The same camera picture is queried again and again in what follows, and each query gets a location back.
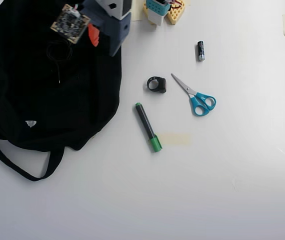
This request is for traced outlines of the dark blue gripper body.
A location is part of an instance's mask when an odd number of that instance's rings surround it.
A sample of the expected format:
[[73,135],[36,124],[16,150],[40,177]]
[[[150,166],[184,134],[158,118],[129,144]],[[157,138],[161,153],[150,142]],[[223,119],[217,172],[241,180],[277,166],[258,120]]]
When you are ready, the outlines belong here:
[[130,30],[131,0],[85,0],[82,6],[82,13],[100,32],[111,40],[125,40]]

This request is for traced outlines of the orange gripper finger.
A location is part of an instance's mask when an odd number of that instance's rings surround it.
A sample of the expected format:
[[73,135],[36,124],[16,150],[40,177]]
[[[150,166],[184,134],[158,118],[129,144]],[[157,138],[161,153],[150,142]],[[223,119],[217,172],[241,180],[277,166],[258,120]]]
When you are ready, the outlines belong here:
[[97,27],[95,27],[93,24],[88,24],[88,37],[94,47],[97,47],[99,44],[99,38],[100,38],[100,31]]

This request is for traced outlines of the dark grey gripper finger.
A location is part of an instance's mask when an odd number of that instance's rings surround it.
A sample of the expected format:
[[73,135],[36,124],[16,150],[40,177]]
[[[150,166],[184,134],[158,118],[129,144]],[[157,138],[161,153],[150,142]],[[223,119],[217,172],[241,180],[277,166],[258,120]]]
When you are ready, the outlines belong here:
[[124,40],[118,41],[118,40],[110,40],[110,44],[109,44],[109,56],[113,57],[116,55],[116,53],[118,52],[118,50],[121,48],[122,44],[123,44]]

